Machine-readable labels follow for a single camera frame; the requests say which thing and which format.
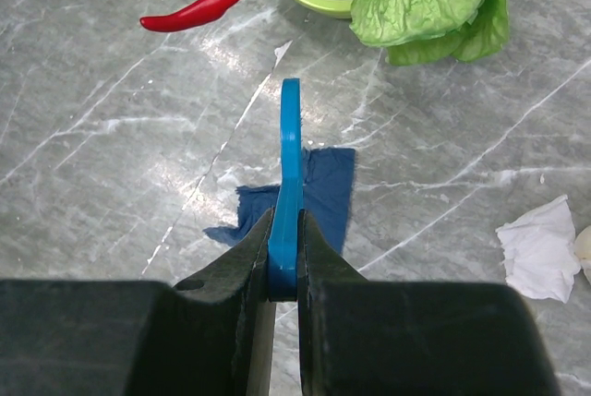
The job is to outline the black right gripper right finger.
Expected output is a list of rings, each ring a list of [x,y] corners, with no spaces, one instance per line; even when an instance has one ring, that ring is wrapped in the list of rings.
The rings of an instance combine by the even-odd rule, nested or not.
[[[381,282],[298,219],[300,375],[306,395],[557,395],[536,323],[512,288]]]

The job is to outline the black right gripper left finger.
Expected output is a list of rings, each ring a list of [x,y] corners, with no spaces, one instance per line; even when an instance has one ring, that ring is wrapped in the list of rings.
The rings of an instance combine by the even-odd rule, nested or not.
[[[265,395],[275,306],[267,211],[176,285],[4,280],[5,395]]]

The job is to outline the blue hand brush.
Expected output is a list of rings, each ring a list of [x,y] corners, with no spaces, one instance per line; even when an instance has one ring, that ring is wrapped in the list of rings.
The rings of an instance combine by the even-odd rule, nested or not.
[[[298,218],[304,208],[299,79],[283,81],[280,107],[282,180],[268,241],[268,289],[274,302],[296,300]]]

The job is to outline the dark blue paper scrap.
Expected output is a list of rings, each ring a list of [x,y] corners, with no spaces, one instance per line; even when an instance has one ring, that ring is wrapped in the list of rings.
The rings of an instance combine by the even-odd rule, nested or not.
[[[356,151],[324,148],[303,151],[304,208],[312,213],[328,244],[343,252],[355,180]],[[278,186],[239,186],[237,226],[204,230],[212,240],[234,246],[243,239],[265,211],[276,205]]]

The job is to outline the white paper scrap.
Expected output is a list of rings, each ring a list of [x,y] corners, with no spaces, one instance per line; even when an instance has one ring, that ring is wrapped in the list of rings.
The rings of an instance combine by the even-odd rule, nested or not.
[[[581,264],[574,254],[575,228],[566,195],[496,229],[505,281],[535,300],[567,303]]]

